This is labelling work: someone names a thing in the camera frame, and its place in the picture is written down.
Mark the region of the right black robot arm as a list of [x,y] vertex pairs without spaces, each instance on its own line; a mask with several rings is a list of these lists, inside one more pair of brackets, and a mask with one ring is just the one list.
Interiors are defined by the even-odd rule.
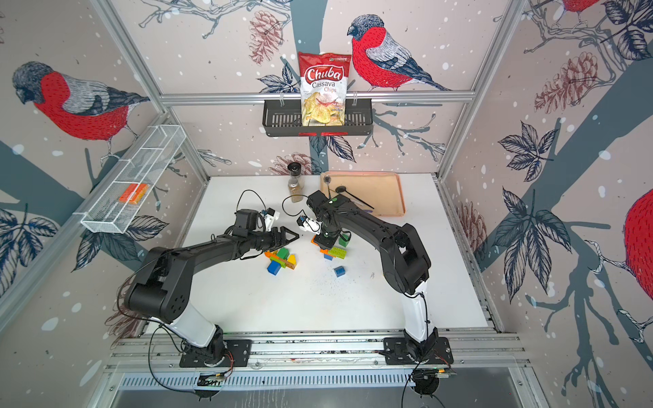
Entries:
[[322,251],[333,249],[339,239],[351,235],[377,250],[384,279],[404,297],[407,353],[415,362],[430,360],[439,336],[430,324],[426,300],[431,261],[418,231],[411,224],[399,226],[378,219],[344,195],[329,198],[316,191],[307,197],[307,205],[320,224],[313,241]]

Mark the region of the green square brick back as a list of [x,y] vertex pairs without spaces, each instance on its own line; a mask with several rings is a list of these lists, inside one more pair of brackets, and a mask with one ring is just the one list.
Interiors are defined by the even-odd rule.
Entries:
[[338,244],[340,246],[342,246],[343,248],[346,248],[348,246],[348,244],[350,243],[350,239],[351,239],[350,235],[341,235],[338,238]]

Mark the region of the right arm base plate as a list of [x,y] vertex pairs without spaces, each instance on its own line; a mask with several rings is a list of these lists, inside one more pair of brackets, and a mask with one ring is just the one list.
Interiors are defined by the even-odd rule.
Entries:
[[422,365],[450,366],[454,363],[452,348],[447,338],[427,340],[424,344],[418,344],[410,338],[385,338],[379,354],[389,366],[417,365],[418,362]]

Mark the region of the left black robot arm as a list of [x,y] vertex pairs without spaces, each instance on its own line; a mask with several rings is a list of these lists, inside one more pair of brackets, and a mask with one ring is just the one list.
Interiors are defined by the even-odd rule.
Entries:
[[194,276],[218,264],[244,260],[251,250],[273,252],[297,239],[299,234],[286,227],[255,231],[231,226],[194,246],[153,248],[127,290],[124,305],[185,341],[182,367],[217,367],[228,358],[228,346],[223,330],[191,304]]

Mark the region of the lime green long brick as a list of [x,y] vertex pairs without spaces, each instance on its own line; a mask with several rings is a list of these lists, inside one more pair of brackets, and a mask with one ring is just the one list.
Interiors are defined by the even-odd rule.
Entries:
[[287,265],[286,265],[285,261],[280,260],[280,258],[271,258],[270,261],[279,264],[280,267],[283,268],[283,269],[287,268]]

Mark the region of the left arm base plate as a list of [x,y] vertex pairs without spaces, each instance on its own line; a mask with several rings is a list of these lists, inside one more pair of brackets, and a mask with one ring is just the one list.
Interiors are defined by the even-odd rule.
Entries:
[[206,348],[185,346],[180,358],[181,368],[246,367],[253,342],[246,339],[214,340]]

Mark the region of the green square brick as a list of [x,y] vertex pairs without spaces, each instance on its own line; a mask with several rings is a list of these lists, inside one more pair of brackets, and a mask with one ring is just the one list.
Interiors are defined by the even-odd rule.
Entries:
[[281,248],[277,252],[277,257],[278,258],[288,260],[289,256],[290,256],[290,252],[289,252],[289,250],[287,248]]
[[341,235],[338,238],[338,244],[340,246],[342,246],[343,248],[346,248],[348,246],[348,244],[350,243],[350,239],[351,239],[350,235]]

